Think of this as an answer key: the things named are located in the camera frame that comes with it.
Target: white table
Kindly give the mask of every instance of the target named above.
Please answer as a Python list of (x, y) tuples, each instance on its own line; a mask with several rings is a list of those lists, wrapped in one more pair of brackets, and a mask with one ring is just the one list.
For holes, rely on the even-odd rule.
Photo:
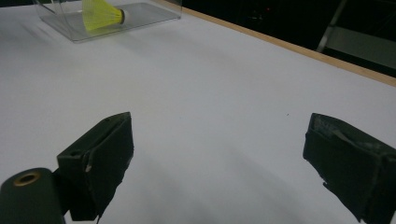
[(255, 37), (185, 14), (73, 44), (0, 8), (0, 182), (124, 111), (135, 154), (103, 224), (357, 223), (302, 157), (311, 113), (396, 147), (394, 87)]

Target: brown edge trim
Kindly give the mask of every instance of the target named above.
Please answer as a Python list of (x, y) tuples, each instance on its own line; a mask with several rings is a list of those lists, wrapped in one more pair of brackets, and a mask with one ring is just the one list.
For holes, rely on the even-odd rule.
[(370, 70), (370, 69), (367, 69), (367, 68), (364, 68), (364, 67), (357, 66), (356, 64), (347, 63), (347, 62), (341, 61), (339, 59), (332, 58), (330, 56), (321, 54), (321, 53), (313, 51), (311, 49), (305, 49), (303, 47), (300, 47), (300, 46), (297, 46), (297, 45), (293, 45), (293, 44), (291, 44), (289, 42), (274, 38), (274, 37), (269, 36), (269, 35), (264, 35), (262, 33), (259, 33), (259, 32), (253, 31), (253, 30), (249, 30), (248, 28), (245, 28), (245, 27), (242, 27), (242, 26), (239, 26), (239, 25), (235, 25), (235, 24), (227, 22), (227, 21), (222, 21), (220, 19), (217, 19), (217, 18), (208, 16), (206, 14), (203, 14), (203, 13), (188, 9), (186, 7), (183, 7), (182, 11), (183, 11), (183, 13), (190, 14), (190, 15), (192, 15), (194, 17), (198, 17), (198, 18), (206, 20), (206, 21), (214, 22), (215, 24), (218, 24), (218, 25), (233, 29), (235, 31), (241, 32), (241, 33), (246, 34), (246, 35), (254, 36), (254, 37), (259, 38), (261, 40), (264, 40), (266, 42), (269, 42), (269, 43), (275, 44), (277, 46), (280, 46), (280, 47), (282, 47), (284, 49), (289, 49), (291, 51), (303, 54), (303, 55), (305, 55), (305, 56), (307, 56), (309, 58), (312, 58), (312, 59), (315, 59), (315, 60), (330, 64), (330, 65), (333, 65), (335, 67), (345, 69), (345, 70), (347, 70), (349, 72), (353, 72), (353, 73), (356, 73), (358, 75), (361, 75), (361, 76), (364, 76), (364, 77), (368, 77), (370, 79), (373, 79), (373, 80), (388, 84), (388, 85), (393, 86), (393, 87), (396, 87), (396, 78), (394, 78), (394, 77), (389, 77), (389, 76), (384, 75), (382, 73), (378, 73), (376, 71), (373, 71), (373, 70)]

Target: transparent container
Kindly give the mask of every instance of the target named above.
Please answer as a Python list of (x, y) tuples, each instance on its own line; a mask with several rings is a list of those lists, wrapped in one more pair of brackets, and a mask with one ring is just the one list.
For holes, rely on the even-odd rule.
[(121, 9), (122, 16), (125, 12), (128, 21), (90, 30), (83, 19), (83, 1), (95, 4), (97, 0), (34, 0), (34, 3), (42, 21), (74, 42), (181, 17), (182, 0), (106, 0), (111, 6)]

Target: yellow object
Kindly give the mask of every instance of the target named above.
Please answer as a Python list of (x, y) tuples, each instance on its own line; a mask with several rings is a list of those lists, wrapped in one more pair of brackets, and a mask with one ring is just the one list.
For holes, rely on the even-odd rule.
[(112, 24), (123, 24), (125, 15), (121, 9), (105, 0), (82, 0), (82, 19), (87, 31)]

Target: yellow shuttlecock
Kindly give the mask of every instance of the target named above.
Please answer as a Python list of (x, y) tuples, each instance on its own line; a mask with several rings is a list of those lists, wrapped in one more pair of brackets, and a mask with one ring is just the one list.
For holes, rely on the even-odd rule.
[(105, 0), (82, 0), (82, 19), (87, 31), (112, 24), (124, 24), (130, 19), (127, 11), (111, 6)]

